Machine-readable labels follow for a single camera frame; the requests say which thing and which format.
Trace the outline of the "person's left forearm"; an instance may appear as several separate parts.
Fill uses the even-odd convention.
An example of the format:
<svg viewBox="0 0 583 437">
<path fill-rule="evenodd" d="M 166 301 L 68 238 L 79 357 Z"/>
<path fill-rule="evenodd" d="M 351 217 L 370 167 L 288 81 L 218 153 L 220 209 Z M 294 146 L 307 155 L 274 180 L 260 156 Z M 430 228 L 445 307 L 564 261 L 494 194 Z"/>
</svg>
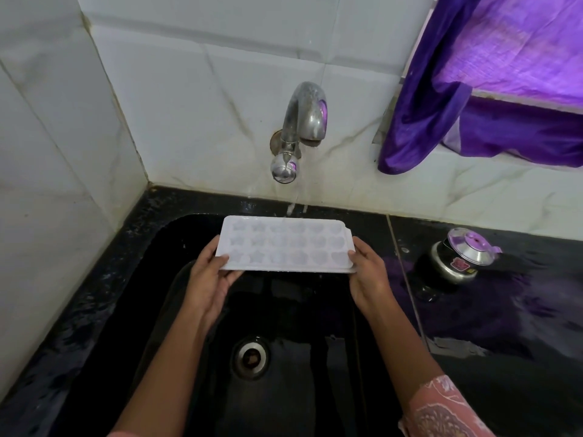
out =
<svg viewBox="0 0 583 437">
<path fill-rule="evenodd" d="M 180 309 L 107 437 L 182 437 L 203 344 L 222 306 Z"/>
</svg>

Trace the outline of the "black jar with silver lid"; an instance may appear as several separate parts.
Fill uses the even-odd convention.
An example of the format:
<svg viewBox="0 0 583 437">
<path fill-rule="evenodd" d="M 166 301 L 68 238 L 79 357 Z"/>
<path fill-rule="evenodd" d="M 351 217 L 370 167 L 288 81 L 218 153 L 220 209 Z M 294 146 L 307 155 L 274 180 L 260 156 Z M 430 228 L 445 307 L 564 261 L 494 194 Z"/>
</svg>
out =
<svg viewBox="0 0 583 437">
<path fill-rule="evenodd" d="M 502 252 L 476 231 L 452 228 L 417 259 L 407 274 L 413 294 L 421 301 L 433 302 L 441 295 L 455 293 L 474 281 L 479 270 L 490 267 Z"/>
</svg>

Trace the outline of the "black kitchen sink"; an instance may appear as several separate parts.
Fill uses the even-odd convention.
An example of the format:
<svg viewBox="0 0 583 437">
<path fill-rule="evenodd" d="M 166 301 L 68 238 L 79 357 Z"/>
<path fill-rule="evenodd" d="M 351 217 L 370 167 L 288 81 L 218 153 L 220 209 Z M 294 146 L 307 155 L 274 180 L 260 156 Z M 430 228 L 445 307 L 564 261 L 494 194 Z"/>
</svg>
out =
<svg viewBox="0 0 583 437">
<path fill-rule="evenodd" d="M 224 216 L 187 215 L 155 235 L 49 437 L 105 437 L 168 332 L 201 249 Z M 203 346 L 184 437 L 402 437 L 402 410 L 344 274 L 246 271 Z M 256 381 L 232 370 L 259 336 L 271 363 Z"/>
</svg>

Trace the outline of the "white plastic ice cube tray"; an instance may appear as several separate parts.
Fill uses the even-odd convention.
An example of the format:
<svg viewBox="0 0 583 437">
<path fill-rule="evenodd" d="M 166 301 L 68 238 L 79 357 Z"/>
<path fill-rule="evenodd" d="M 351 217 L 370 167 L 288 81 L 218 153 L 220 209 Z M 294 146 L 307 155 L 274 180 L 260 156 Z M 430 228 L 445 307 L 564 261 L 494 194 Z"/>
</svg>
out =
<svg viewBox="0 0 583 437">
<path fill-rule="evenodd" d="M 229 215 L 216 256 L 229 257 L 223 270 L 352 273 L 349 250 L 352 232 L 339 220 Z"/>
</svg>

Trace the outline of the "person's right hand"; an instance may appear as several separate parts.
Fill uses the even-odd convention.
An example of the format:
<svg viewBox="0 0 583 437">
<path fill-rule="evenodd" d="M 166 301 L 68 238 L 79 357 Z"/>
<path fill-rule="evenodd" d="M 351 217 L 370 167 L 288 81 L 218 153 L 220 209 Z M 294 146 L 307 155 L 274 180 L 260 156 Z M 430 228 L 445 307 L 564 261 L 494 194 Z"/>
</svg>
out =
<svg viewBox="0 0 583 437">
<path fill-rule="evenodd" d="M 383 259 L 360 238 L 353 236 L 354 250 L 359 252 L 359 266 L 349 277 L 354 303 L 369 323 L 377 323 L 397 308 Z"/>
</svg>

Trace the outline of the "pink patterned sleeve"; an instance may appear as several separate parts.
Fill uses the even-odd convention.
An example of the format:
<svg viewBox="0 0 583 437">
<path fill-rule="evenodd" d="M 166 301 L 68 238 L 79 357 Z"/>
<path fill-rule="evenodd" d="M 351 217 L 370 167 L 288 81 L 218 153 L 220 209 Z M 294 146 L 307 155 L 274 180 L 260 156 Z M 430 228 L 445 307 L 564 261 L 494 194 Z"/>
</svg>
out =
<svg viewBox="0 0 583 437">
<path fill-rule="evenodd" d="M 398 428 L 404 437 L 496 437 L 447 375 L 420 386 Z"/>
</svg>

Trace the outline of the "metal sink drain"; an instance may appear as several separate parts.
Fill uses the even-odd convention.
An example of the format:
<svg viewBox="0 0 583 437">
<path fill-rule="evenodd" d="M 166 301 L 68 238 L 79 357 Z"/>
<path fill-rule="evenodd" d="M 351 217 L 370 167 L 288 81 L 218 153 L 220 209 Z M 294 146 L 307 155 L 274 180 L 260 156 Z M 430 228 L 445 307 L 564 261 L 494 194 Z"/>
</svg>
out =
<svg viewBox="0 0 583 437">
<path fill-rule="evenodd" d="M 268 371 L 271 351 L 268 344 L 259 336 L 246 337 L 235 346 L 231 366 L 233 372 L 242 380 L 256 381 Z"/>
</svg>

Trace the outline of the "chrome wall tap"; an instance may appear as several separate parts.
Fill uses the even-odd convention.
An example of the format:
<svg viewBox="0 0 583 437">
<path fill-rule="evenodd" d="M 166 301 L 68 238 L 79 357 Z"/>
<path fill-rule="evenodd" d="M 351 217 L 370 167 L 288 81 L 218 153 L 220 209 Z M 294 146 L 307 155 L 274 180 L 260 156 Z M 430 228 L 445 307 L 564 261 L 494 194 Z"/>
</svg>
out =
<svg viewBox="0 0 583 437">
<path fill-rule="evenodd" d="M 269 142 L 274 156 L 271 174 L 276 182 L 295 181 L 302 156 L 300 145 L 318 146 L 326 136 L 327 124 L 328 107 L 323 88 L 311 81 L 300 83 L 288 102 L 282 129 Z"/>
</svg>

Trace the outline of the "person's left hand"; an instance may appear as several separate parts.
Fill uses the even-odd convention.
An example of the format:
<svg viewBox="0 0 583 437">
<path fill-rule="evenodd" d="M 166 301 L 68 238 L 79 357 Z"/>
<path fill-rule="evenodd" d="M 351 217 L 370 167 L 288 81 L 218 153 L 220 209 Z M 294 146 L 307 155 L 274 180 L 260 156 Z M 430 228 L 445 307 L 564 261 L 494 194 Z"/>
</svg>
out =
<svg viewBox="0 0 583 437">
<path fill-rule="evenodd" d="M 220 236 L 216 235 L 202 249 L 191 269 L 182 303 L 182 311 L 199 326 L 208 331 L 222 311 L 230 287 L 243 275 L 242 270 L 221 270 L 214 273 L 212 259 Z"/>
</svg>

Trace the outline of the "purple curtain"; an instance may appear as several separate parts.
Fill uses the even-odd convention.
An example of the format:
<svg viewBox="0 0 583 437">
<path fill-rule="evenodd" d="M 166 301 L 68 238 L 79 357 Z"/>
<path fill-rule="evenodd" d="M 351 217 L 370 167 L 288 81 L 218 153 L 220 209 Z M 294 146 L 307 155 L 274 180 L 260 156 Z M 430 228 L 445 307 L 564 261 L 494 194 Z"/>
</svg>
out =
<svg viewBox="0 0 583 437">
<path fill-rule="evenodd" d="M 440 143 L 583 167 L 583 0 L 437 0 L 377 168 L 403 174 Z"/>
</svg>

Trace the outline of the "person's right forearm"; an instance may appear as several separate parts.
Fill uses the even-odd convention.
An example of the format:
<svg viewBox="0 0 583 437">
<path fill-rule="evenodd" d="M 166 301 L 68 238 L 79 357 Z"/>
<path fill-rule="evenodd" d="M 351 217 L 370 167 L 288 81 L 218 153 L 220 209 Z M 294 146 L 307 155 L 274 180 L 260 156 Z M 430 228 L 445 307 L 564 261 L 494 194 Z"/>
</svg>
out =
<svg viewBox="0 0 583 437">
<path fill-rule="evenodd" d="M 374 301 L 366 319 L 399 403 L 406 409 L 419 389 L 444 371 L 393 297 L 383 295 Z"/>
</svg>

